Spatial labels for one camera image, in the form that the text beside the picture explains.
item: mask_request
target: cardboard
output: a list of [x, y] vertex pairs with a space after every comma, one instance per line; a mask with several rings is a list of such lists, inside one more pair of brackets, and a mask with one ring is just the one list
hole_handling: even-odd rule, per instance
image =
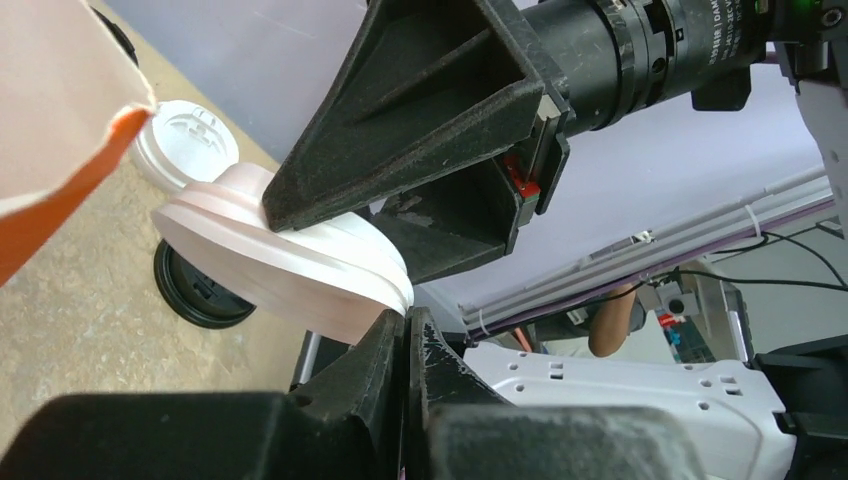
[[0, 2], [0, 286], [114, 171], [155, 105], [86, 3]]

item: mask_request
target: hole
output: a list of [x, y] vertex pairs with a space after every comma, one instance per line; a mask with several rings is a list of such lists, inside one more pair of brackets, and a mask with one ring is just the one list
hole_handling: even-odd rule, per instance
[[675, 298], [668, 302], [668, 310], [675, 315], [680, 315], [686, 310], [686, 305], [683, 304], [682, 300]]
[[292, 394], [292, 395], [289, 395], [289, 396], [294, 397], [295, 405], [297, 405], [300, 408], [308, 407], [309, 405], [312, 405], [312, 399], [307, 397], [306, 395]]
[[654, 60], [653, 65], [651, 65], [651, 70], [653, 70], [654, 73], [660, 73], [665, 70], [665, 59], [658, 58]]
[[839, 25], [840, 22], [842, 22], [843, 15], [844, 13], [842, 12], [842, 10], [838, 8], [832, 8], [828, 10], [827, 13], [825, 13], [822, 17], [822, 25], [828, 28], [835, 27]]

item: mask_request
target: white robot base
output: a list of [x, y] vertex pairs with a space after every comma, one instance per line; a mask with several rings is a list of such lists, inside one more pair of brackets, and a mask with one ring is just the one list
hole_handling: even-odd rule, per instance
[[695, 443], [704, 471], [724, 480], [777, 480], [796, 439], [778, 428], [786, 409], [766, 376], [742, 362], [653, 365], [555, 357], [481, 343], [465, 363], [518, 406], [642, 406], [664, 410]]

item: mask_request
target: white cable tie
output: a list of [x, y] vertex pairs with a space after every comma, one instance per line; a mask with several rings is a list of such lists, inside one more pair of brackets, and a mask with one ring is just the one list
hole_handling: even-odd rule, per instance
[[763, 231], [760, 229], [760, 221], [757, 219], [754, 209], [751, 208], [750, 205], [745, 205], [745, 211], [748, 212], [748, 216], [751, 217], [751, 223], [754, 224], [754, 232], [757, 234], [757, 238], [762, 238]]
[[486, 334], [487, 337], [491, 337], [492, 334], [489, 333], [489, 330], [486, 329], [486, 324], [483, 323], [483, 309], [477, 310], [477, 319], [480, 321], [480, 330], [483, 330], [483, 333]]

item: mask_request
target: white lid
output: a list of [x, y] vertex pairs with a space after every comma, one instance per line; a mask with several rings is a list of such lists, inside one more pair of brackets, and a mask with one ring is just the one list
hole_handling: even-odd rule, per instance
[[412, 306], [412, 283], [392, 243], [347, 213], [274, 233], [262, 193], [273, 178], [239, 163], [213, 183], [190, 183], [152, 214], [165, 240], [236, 295], [335, 340], [356, 343], [386, 308]]
[[239, 160], [236, 139], [221, 119], [185, 100], [160, 103], [129, 153], [147, 179], [168, 193], [211, 182]]

